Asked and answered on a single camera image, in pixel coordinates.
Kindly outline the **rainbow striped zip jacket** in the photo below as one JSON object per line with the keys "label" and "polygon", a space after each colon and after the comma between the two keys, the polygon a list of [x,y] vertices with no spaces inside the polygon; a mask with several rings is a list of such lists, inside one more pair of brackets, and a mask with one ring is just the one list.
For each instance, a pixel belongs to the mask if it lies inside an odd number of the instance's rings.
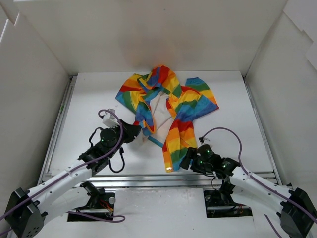
{"label": "rainbow striped zip jacket", "polygon": [[115,98],[135,115],[134,124],[142,127],[143,136],[162,148],[165,170],[172,167],[172,172],[180,169],[188,148],[197,147],[194,120],[218,109],[203,80],[188,78],[182,85],[165,65],[146,75],[133,74]]}

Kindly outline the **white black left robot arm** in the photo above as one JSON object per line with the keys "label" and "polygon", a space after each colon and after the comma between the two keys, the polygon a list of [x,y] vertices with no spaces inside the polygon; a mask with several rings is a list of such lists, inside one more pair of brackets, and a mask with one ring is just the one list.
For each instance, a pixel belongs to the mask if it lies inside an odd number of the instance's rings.
{"label": "white black left robot arm", "polygon": [[117,126],[103,128],[100,140],[64,171],[27,191],[19,188],[9,199],[2,216],[19,238],[32,238],[49,221],[75,210],[97,209],[104,191],[88,181],[106,166],[141,132],[139,125],[119,121]]}

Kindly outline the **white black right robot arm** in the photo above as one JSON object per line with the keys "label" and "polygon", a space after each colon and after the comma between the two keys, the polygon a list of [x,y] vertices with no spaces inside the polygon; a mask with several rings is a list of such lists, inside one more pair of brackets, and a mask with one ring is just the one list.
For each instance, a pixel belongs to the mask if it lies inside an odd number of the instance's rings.
{"label": "white black right robot arm", "polygon": [[304,190],[274,184],[239,162],[214,153],[208,144],[189,148],[180,166],[204,175],[216,174],[222,180],[222,203],[239,203],[262,212],[279,222],[291,238],[305,238],[317,220],[317,210]]}

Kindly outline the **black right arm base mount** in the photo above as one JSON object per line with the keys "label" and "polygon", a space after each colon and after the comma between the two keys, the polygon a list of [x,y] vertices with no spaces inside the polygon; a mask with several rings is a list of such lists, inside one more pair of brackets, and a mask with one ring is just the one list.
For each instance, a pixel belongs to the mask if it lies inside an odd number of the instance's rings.
{"label": "black right arm base mount", "polygon": [[234,186],[222,182],[221,186],[204,190],[207,218],[239,218],[253,215],[250,207],[232,199]]}

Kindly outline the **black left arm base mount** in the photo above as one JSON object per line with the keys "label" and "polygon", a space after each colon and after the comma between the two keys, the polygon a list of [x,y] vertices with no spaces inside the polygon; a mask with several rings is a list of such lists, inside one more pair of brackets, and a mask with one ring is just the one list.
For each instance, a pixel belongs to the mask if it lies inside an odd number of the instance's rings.
{"label": "black left arm base mount", "polygon": [[115,193],[105,192],[103,188],[96,188],[88,181],[79,185],[79,187],[85,189],[90,199],[85,206],[76,208],[75,212],[113,221],[112,216],[114,215],[114,205],[111,204],[109,200],[111,198],[115,198]]}

